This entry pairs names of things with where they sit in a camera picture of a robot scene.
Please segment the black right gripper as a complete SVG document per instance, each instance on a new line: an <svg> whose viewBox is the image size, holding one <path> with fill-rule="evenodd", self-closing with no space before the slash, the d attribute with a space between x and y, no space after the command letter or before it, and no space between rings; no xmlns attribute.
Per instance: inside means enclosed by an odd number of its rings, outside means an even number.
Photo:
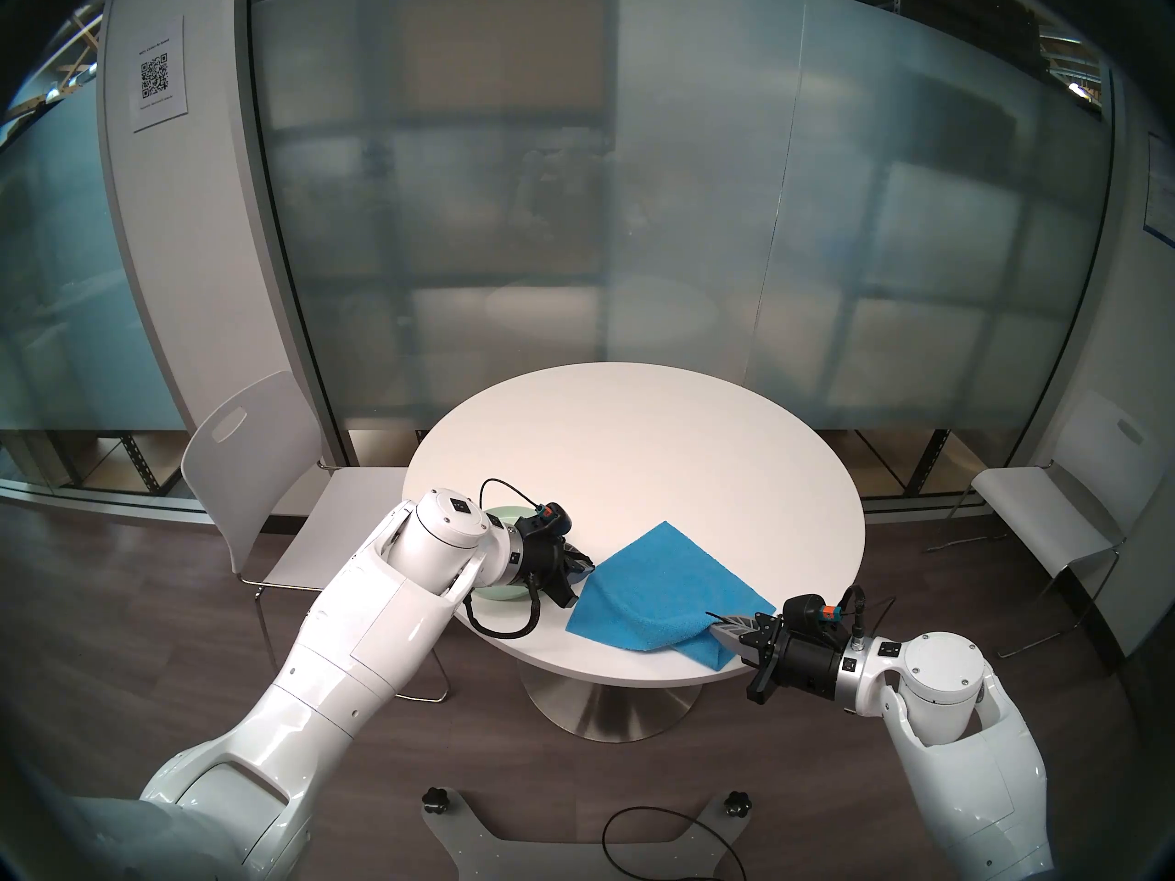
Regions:
<svg viewBox="0 0 1175 881"><path fill-rule="evenodd" d="M711 618L709 631L718 645L714 670L733 670L732 663L756 666L756 675L746 690L748 701L766 702L777 688L794 688L835 700L846 639L815 640L791 632L774 614L705 614Z"/></svg>

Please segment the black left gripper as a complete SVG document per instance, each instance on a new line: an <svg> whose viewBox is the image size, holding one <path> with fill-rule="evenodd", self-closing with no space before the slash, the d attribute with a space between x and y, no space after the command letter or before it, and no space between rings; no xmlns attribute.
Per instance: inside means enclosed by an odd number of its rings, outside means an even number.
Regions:
<svg viewBox="0 0 1175 881"><path fill-rule="evenodd" d="M528 534L523 538L518 577L530 580L559 608L572 608L578 596L569 577L586 577L595 570L592 559L579 549L566 549L559 534Z"/></svg>

